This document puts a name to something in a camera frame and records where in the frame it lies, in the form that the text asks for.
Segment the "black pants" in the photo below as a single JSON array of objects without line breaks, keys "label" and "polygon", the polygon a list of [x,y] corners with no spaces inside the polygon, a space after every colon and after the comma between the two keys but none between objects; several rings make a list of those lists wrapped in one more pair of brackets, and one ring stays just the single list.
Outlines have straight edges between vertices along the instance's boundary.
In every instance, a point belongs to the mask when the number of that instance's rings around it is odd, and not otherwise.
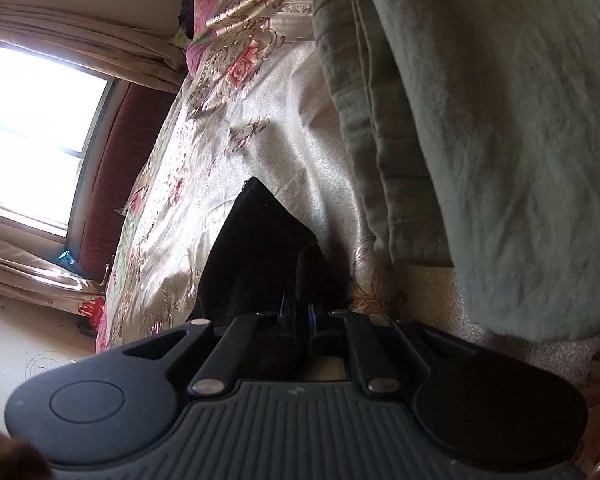
[{"label": "black pants", "polygon": [[257,178],[236,197],[202,270],[192,312],[227,326],[239,315],[317,313],[348,303],[348,279],[327,261],[314,233]]}]

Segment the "red gift bag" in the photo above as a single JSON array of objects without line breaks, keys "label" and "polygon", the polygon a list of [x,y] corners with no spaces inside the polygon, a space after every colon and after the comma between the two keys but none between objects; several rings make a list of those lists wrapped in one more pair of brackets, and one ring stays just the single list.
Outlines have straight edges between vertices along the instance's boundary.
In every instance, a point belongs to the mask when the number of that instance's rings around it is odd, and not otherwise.
[{"label": "red gift bag", "polygon": [[78,313],[87,318],[91,328],[98,330],[102,316],[105,313],[105,298],[99,296],[91,301],[82,302],[78,307]]}]

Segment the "blue bag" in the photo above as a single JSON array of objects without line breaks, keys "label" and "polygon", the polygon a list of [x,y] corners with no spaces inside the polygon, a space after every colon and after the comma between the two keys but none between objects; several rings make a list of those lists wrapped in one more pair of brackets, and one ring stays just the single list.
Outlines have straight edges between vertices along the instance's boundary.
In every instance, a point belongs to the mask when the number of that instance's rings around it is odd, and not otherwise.
[{"label": "blue bag", "polygon": [[65,250],[62,252],[55,260],[54,263],[56,266],[60,266],[61,268],[74,273],[82,275],[84,273],[83,269],[80,267],[79,263],[76,261],[76,258],[73,257],[73,254],[70,250]]}]

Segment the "maroon bed headboard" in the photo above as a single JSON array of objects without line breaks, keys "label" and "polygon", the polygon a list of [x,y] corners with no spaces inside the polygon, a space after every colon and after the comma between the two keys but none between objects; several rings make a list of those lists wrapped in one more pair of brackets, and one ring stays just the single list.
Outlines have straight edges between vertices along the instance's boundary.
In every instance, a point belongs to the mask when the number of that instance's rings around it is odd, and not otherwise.
[{"label": "maroon bed headboard", "polygon": [[104,278],[116,253],[122,208],[175,100],[173,93],[130,84],[109,130],[88,200],[78,263],[86,276]]}]

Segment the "floral satin bedspread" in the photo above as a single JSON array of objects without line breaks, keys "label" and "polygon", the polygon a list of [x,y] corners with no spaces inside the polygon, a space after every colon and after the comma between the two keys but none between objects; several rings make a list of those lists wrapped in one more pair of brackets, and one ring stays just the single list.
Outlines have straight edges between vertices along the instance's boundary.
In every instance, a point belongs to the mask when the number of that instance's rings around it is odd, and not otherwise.
[{"label": "floral satin bedspread", "polygon": [[346,308],[379,323],[419,318],[582,384],[590,422],[578,462],[600,479],[600,334],[533,341],[491,332],[469,317],[452,264],[378,255],[311,0],[195,0],[194,15],[188,76],[123,209],[98,348],[185,321],[235,197],[257,178],[343,270]]}]

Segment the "grey green folded blanket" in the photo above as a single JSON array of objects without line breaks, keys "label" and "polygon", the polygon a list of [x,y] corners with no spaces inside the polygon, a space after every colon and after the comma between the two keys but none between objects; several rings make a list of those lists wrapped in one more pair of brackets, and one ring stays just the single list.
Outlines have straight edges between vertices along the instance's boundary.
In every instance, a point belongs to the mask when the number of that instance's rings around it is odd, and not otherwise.
[{"label": "grey green folded blanket", "polygon": [[311,0],[378,255],[469,317],[600,334],[600,0]]}]

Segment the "window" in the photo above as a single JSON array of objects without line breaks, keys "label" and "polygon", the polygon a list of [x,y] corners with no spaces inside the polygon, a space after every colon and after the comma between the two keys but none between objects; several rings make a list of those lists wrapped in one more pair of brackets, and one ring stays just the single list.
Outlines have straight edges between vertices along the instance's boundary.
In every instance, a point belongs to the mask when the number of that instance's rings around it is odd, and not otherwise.
[{"label": "window", "polygon": [[0,41],[0,217],[66,236],[115,85],[110,76]]}]

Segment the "beige curtain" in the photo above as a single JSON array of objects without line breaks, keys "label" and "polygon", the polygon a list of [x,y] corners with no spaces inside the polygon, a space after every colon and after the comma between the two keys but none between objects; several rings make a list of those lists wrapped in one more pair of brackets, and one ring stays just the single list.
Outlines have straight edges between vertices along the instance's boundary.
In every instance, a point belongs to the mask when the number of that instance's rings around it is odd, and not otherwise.
[{"label": "beige curtain", "polygon": [[[174,93],[185,73],[176,12],[166,0],[0,0],[0,41]],[[102,292],[0,237],[0,295],[76,314]]]}]

